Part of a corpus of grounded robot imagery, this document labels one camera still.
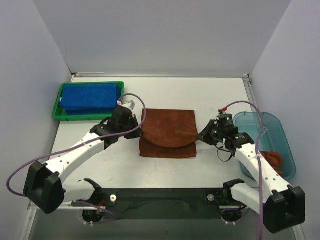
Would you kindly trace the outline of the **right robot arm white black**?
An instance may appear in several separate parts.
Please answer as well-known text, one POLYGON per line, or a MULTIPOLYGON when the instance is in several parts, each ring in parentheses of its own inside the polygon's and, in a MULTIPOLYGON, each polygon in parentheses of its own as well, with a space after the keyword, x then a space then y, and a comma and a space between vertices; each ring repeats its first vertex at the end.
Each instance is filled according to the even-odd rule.
POLYGON ((210 146, 221 144, 231 156, 242 163, 259 190, 241 179, 224 183, 227 196, 241 202, 259 214, 264 227, 272 234, 305 222, 306 194, 301 187, 293 187, 268 163, 258 150, 256 141, 247 133, 240 133, 231 115, 210 120, 196 137, 210 146))

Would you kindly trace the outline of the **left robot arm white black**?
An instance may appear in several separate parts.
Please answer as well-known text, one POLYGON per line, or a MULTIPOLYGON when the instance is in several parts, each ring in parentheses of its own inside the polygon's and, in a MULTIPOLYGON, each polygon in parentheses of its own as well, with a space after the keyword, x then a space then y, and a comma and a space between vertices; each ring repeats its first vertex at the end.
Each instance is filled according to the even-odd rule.
POLYGON ((117 143, 120 137, 130 140, 142 134, 133 108, 117 107, 111 117, 95 125, 70 150, 44 163, 31 164, 23 194, 45 214, 53 213, 65 202, 98 202, 103 198, 102 187, 92 179, 83 178, 73 185, 67 185, 65 181, 87 160, 117 143))

